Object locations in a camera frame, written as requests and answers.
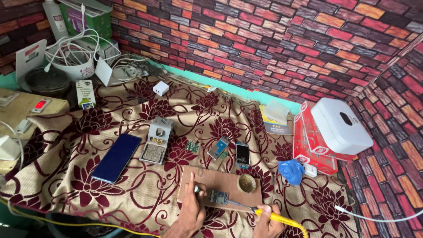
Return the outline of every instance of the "phone screen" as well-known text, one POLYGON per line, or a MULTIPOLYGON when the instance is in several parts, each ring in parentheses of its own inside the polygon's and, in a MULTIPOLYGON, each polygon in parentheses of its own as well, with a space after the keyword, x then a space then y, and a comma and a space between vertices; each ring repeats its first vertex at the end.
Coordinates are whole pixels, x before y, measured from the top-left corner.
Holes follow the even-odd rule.
POLYGON ((236 145, 236 161, 250 163, 250 149, 248 146, 236 145))
POLYGON ((107 183, 115 183, 140 142, 141 138, 121 134, 94 169, 91 177, 107 183))

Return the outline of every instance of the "white bottle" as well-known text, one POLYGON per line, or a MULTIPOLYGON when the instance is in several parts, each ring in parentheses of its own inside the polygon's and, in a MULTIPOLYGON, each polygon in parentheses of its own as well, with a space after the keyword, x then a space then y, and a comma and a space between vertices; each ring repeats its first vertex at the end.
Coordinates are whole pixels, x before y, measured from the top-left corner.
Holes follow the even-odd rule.
POLYGON ((54 0, 46 0, 43 7, 56 41, 64 36, 69 36, 59 4, 55 3, 54 0))

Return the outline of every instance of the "power adapter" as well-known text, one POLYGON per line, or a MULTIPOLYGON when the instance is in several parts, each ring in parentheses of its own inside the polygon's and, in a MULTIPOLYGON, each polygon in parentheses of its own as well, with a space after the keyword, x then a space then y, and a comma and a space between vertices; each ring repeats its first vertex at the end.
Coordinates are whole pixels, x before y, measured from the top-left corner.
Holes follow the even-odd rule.
POLYGON ((169 85, 165 84, 163 81, 160 81, 153 87, 153 91, 156 94, 163 96, 167 91, 169 91, 169 85))

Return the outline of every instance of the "hand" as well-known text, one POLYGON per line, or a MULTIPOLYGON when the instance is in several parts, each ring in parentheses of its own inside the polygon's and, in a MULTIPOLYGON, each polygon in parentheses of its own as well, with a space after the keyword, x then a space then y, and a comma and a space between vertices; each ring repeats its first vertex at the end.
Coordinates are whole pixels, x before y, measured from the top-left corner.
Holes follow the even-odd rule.
POLYGON ((191 172, 190 183, 185 184, 185 197, 182 200, 178 220, 172 225, 177 225, 183 232, 183 236, 187 235, 187 237, 191 237, 199 230, 206 218, 206 209, 202 199, 207 196, 207 188, 204 184, 195 182, 194 178, 195 175, 191 172), (201 188, 198 194, 194 193, 195 185, 201 188))
POLYGON ((259 205, 257 208, 262 209, 260 218, 253 232, 253 238, 275 238, 279 237, 285 230, 286 224, 270 220, 272 212, 280 215, 279 207, 277 204, 272 205, 259 205))

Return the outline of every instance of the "tablecloth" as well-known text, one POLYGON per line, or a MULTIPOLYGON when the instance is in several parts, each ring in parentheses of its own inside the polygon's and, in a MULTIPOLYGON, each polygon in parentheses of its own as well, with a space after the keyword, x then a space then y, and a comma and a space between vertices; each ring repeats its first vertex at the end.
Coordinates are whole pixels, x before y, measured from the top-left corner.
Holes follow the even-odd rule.
MULTIPOLYGON (((351 210, 346 188, 336 176, 304 176, 290 185, 278 172, 278 161, 292 159, 292 136, 267 134, 257 102, 167 80, 163 97, 153 92, 159 82, 147 77, 95 89, 97 107, 60 115, 30 117, 39 127, 25 147, 25 164, 7 174, 0 196, 21 207, 43 213, 86 216, 137 232, 162 235, 177 219, 183 166, 221 172, 248 173, 261 181, 263 203, 275 203, 281 214, 301 223, 311 238, 358 237, 354 219, 335 210, 351 210), (175 121, 163 165, 140 162, 153 118, 175 121), (101 158, 122 133, 143 139, 115 184, 91 178, 101 158), (227 136, 228 156, 213 160, 207 151, 227 136), (185 150, 188 141, 197 153, 185 150), (235 142, 250 147, 251 166, 235 165, 235 142)), ((195 237, 251 237, 257 216, 206 208, 207 217, 195 237)), ((288 227, 281 237, 302 237, 288 227)))

